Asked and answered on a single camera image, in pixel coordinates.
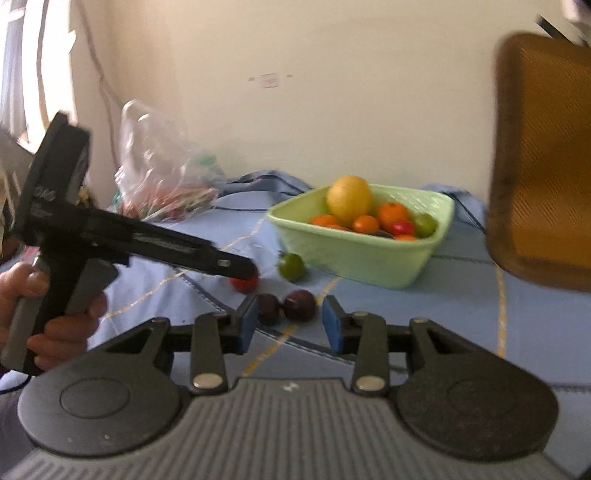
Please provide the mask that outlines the person's left hand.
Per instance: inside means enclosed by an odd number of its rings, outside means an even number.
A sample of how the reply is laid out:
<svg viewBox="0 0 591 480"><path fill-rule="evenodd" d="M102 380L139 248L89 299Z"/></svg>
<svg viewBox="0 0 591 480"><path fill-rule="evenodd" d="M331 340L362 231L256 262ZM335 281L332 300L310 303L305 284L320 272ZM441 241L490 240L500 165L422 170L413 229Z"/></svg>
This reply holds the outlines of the person's left hand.
<svg viewBox="0 0 591 480"><path fill-rule="evenodd" d="M26 263L17 263L1 273L1 347L4 347L20 299L40 299L49 290L49 277ZM27 348L35 353L34 363L48 371L87 351L88 340L97 331L99 319L106 313L103 292L76 315L56 317L44 331L30 337Z"/></svg>

